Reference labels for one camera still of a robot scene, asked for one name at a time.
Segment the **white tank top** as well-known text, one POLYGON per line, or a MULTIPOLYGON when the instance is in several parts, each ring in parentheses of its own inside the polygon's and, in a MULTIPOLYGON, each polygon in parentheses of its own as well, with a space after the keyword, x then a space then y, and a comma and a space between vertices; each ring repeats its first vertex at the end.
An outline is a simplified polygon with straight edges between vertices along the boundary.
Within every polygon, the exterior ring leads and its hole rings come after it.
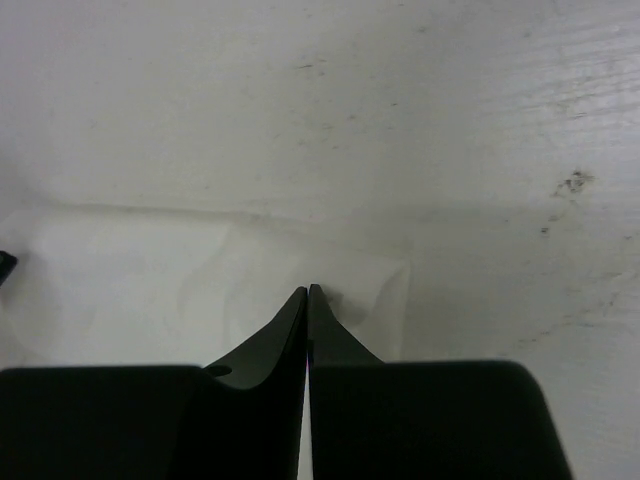
POLYGON ((205 364, 318 284, 341 323, 395 360, 410 266, 263 218, 32 208, 1 220, 5 367, 205 364))

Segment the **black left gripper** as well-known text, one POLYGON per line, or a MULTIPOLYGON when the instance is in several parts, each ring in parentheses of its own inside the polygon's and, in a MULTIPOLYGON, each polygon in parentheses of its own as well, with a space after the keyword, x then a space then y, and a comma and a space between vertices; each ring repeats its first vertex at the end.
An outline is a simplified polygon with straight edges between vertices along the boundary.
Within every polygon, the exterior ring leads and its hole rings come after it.
POLYGON ((0 285, 3 285, 18 264, 18 259, 6 251, 0 251, 0 285))

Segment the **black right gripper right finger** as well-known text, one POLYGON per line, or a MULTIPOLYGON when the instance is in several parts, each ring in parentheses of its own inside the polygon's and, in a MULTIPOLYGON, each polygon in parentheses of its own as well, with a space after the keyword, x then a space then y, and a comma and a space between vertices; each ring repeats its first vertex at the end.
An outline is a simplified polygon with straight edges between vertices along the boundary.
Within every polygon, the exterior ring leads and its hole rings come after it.
POLYGON ((568 479, 543 392, 512 361, 386 363, 309 290, 317 479, 568 479))

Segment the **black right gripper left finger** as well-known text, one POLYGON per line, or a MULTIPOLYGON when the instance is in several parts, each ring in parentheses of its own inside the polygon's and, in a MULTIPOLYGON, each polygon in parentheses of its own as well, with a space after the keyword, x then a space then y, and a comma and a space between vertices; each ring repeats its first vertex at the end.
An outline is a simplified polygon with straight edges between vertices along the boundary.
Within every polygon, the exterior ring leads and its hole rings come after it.
POLYGON ((206 366, 1 373, 5 479, 293 479, 306 375, 306 291, 206 366))

